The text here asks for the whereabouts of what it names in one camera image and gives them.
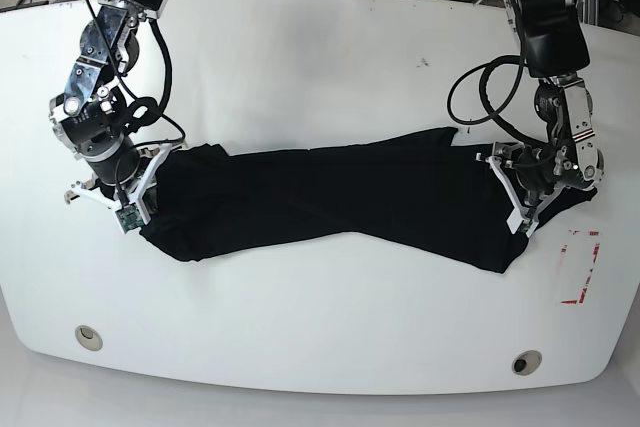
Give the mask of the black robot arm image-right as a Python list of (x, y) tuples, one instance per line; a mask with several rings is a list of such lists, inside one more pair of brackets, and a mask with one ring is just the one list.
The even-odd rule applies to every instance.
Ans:
[[(479, 97), (485, 116), (467, 126), (495, 122), (513, 143), (494, 143), (478, 159), (504, 187), (512, 210), (512, 233), (533, 234), (540, 214), (569, 188), (589, 191), (603, 179), (605, 159), (592, 125), (593, 100), (579, 73), (590, 63), (577, 11), (578, 0), (504, 0), (509, 23), (519, 43), (516, 55), (504, 55), (476, 67)], [(547, 138), (520, 132), (502, 117), (515, 97), (511, 89), (499, 107), (491, 104), (487, 87), (491, 74), (515, 65), (515, 79), (525, 74), (538, 80), (534, 109), (546, 125)]]

